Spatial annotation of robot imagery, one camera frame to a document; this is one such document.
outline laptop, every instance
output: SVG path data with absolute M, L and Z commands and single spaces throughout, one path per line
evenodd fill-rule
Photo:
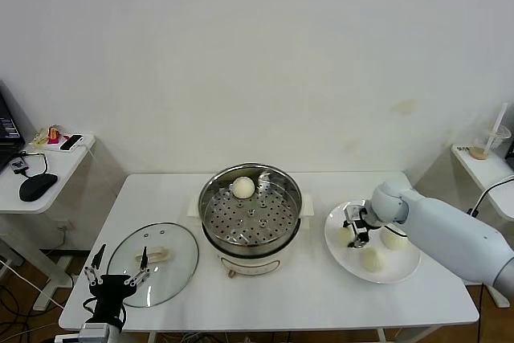
M 0 92 L 0 171 L 9 160 L 19 153 L 25 145 L 25 140 L 19 132 L 13 117 Z

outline steamed bun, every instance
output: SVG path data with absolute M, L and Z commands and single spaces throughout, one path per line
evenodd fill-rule
M 249 198 L 255 192 L 255 184 L 248 177 L 236 178 L 232 184 L 232 194 L 236 198 Z
M 365 247 L 361 250 L 361 265 L 369 272 L 379 272 L 386 266 L 384 255 L 372 247 Z
M 385 228 L 381 229 L 380 238 L 384 245 L 392 251 L 402 251 L 409 244 L 407 237 L 398 236 Z

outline white wall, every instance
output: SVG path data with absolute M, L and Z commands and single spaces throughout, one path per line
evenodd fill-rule
M 428 170 L 456 196 L 435 161 L 514 101 L 513 18 L 512 0 L 0 0 L 0 78 L 29 126 L 93 131 L 117 186 L 261 161 Z M 80 218 L 76 247 L 112 202 L 93 172 L 49 214 Z

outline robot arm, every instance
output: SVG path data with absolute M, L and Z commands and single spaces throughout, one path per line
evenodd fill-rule
M 132 277 L 129 275 L 101 275 L 100 263 L 104 251 L 105 244 L 93 257 L 91 267 L 84 267 L 84 274 L 89 282 L 89 292 L 93 297 L 84 301 L 82 306 L 92 314 L 92 317 L 82 325 L 79 333 L 57 335 L 54 343 L 133 342 L 130 337 L 123 335 L 120 337 L 127 316 L 123 300 L 136 293 L 139 286 L 149 278 L 149 258 L 146 254 L 146 247 L 143 249 L 139 271 Z M 96 302 L 94 310 L 88 307 L 92 301 Z M 123 320 L 120 319 L 121 313 L 124 314 Z
M 445 202 L 423 197 L 405 176 L 378 186 L 364 207 L 361 220 L 370 229 L 394 223 L 412 244 L 457 276 L 491 285 L 514 299 L 514 251 L 493 227 Z M 346 217 L 349 223 L 355 219 L 350 211 Z

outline mouse cable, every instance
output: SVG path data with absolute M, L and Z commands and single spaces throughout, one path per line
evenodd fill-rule
M 22 151 L 21 153 L 18 154 L 18 156 L 21 158 L 28 157 L 28 156 L 43 157 L 43 160 L 45 161 L 45 170 L 42 173 L 35 174 L 34 176 L 39 176 L 40 174 L 45 174 L 46 172 L 48 172 L 48 160 L 47 160 L 47 155 L 45 153 L 27 153 L 25 151 Z M 25 170 L 21 171 L 20 174 L 25 178 L 34 177 L 34 176 L 27 176 L 27 172 Z

